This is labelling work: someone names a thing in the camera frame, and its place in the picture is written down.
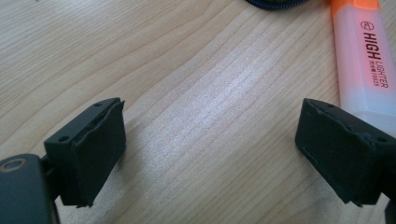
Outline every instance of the white highlighter body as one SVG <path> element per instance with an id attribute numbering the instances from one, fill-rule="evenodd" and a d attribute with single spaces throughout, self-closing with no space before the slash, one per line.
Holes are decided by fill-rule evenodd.
<path id="1" fill-rule="evenodd" d="M 345 2 L 333 6 L 341 107 L 396 137 L 396 71 L 380 9 Z"/>

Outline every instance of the highlighter cap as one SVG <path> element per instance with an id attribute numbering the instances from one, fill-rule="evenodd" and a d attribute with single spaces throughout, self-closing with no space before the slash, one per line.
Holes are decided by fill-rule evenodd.
<path id="1" fill-rule="evenodd" d="M 337 14 L 338 10 L 346 7 L 353 6 L 364 9 L 379 9 L 378 0 L 332 0 L 332 15 Z"/>

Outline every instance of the highlighter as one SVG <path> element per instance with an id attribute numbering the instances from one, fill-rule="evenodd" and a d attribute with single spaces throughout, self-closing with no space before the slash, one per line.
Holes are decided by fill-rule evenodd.
<path id="1" fill-rule="evenodd" d="M 377 0 L 332 0 L 341 108 L 396 136 L 396 71 Z"/>

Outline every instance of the wood grain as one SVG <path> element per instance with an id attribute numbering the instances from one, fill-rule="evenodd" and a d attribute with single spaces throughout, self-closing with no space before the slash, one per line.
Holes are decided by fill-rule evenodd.
<path id="1" fill-rule="evenodd" d="M 343 204 L 294 145 L 305 97 L 339 105 L 333 41 L 321 0 L 3 0 L 0 159 L 119 96 L 127 151 L 62 223 L 384 223 L 386 197 Z"/>

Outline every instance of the light wooden surface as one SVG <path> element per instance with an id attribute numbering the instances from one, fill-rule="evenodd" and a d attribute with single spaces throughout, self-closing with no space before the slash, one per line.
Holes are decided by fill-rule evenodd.
<path id="1" fill-rule="evenodd" d="M 62 223 L 384 223 L 385 197 L 343 204 L 294 145 L 305 97 L 339 105 L 329 4 L 2 0 L 0 159 L 119 96 L 126 153 Z"/>

